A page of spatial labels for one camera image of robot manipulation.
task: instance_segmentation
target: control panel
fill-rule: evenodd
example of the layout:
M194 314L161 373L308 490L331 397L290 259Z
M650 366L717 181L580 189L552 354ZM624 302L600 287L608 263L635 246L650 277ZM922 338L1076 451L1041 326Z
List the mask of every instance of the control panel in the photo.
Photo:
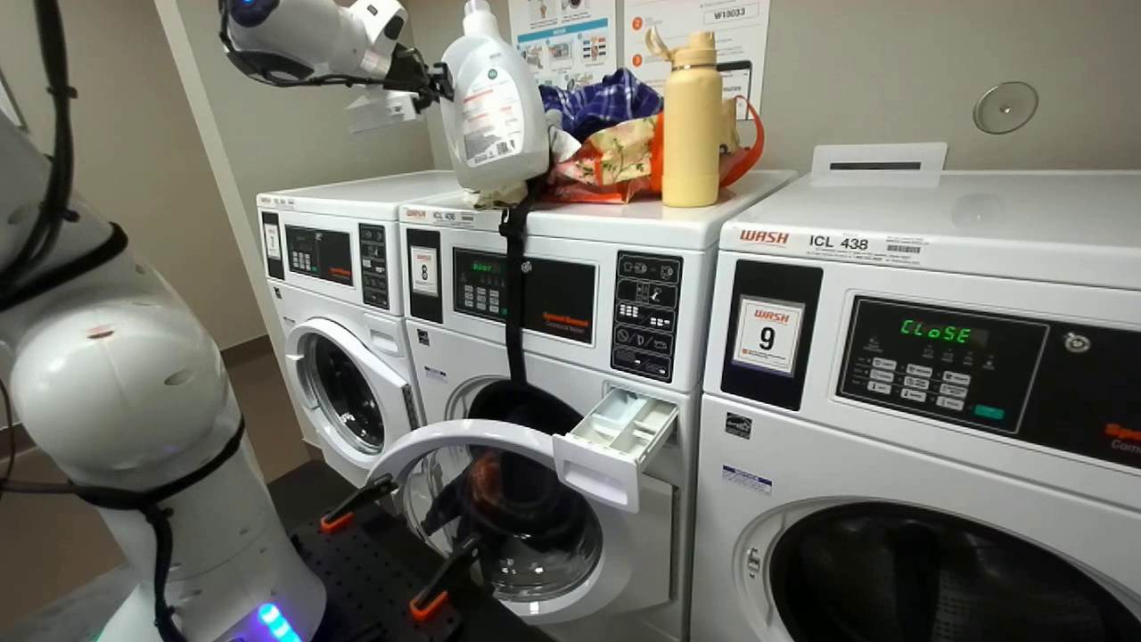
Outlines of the control panel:
M354 238L331 230L287 225L290 272L354 287Z
M366 306L388 309L388 246L382 225L361 225L361 288Z
M1014 435L1045 338L1045 321L855 300L839 391Z
M592 343L594 331L594 268L527 256L522 283L522 326L575 343ZM506 309L506 256L485 250L453 250L453 302L461 314L503 321Z
M616 255L613 370L672 383L680 302L680 256Z
M458 309L476 316L503 316L506 296L506 256L503 255L479 255L458 250Z

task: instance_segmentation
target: number label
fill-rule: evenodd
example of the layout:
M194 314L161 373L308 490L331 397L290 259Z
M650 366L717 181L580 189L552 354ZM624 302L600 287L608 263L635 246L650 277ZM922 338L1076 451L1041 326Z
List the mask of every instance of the number label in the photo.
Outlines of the number label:
M793 378L802 321L802 302L745 296L739 306L739 338L731 360L739 366L760 366Z

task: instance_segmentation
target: washer door window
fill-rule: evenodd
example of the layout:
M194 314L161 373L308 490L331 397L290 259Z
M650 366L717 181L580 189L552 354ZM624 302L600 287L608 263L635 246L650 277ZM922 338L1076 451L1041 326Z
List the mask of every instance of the washer door window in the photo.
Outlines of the washer door window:
M770 564L797 642L1126 642L1136 617L1014 535L889 504L819 509Z
M290 337L290 354L320 441L344 458L379 458L414 423L409 383L344 326L299 326Z
M449 432L453 441L472 441L479 429L493 446L442 446L404 473L404 514L422 537L442 555L476 548L476 578L533 623L672 599L672 484L650 480L657 504L622 514L561 484L552 435L536 429L445 420L409 438Z

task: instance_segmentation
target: sticker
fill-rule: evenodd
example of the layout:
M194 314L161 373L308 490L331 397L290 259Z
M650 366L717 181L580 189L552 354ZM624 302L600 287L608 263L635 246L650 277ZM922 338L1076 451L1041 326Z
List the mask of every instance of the sticker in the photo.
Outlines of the sticker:
M754 473L754 471L745 471L745 469L735 469L735 465L719 465L719 473L723 473L726 480L735 480L735 484L775 490L770 477L760 477L760 473Z
M465 92L465 151L466 164L483 168L524 151L522 86L487 65Z
M735 365L797 373L802 302L743 300Z
M264 225L264 256L283 259L283 230Z
M726 414L723 432L735 438L754 438L754 419Z
M616 5L511 0L512 48L542 86L578 90L616 71Z
M745 578L762 580L762 552L756 547L745 548Z
M438 255L436 246L414 246L414 294L438 296Z

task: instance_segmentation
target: white robot body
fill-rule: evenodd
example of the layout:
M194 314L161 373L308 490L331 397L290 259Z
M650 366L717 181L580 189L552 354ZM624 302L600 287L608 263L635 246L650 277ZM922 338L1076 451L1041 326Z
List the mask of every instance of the white robot body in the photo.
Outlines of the white robot body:
M5 176L26 168L12 176L39 181L44 158L5 119L0 158ZM29 277L111 234L111 225L80 215ZM291 548L250 441L236 446L244 410L213 338L158 272L125 250L5 309L0 345L14 414L80 490L152 492L219 465L158 504L170 514L163 603L183 640L257 627L250 614L264 603L295 635L318 630L323 584ZM161 642L158 533L138 509L96 509L138 580L102 640Z
M401 0L227 0L226 38L272 83L384 83L404 27Z

